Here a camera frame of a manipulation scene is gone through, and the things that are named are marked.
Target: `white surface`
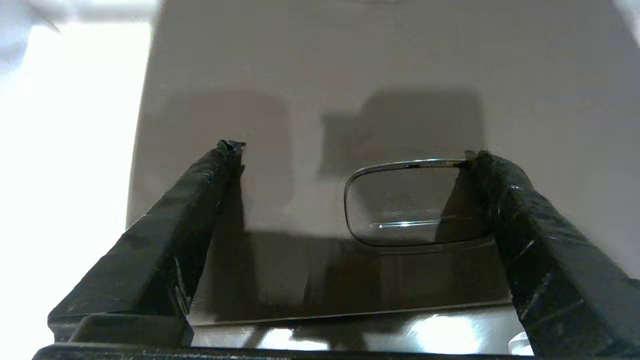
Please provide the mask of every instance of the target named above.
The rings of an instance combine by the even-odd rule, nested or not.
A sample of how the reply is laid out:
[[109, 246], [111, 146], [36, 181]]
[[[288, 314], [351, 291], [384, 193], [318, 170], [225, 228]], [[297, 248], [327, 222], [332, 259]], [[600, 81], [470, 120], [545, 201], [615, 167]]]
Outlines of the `white surface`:
[[3, 357], [53, 343], [47, 315], [124, 231], [150, 24], [34, 26], [0, 83]]

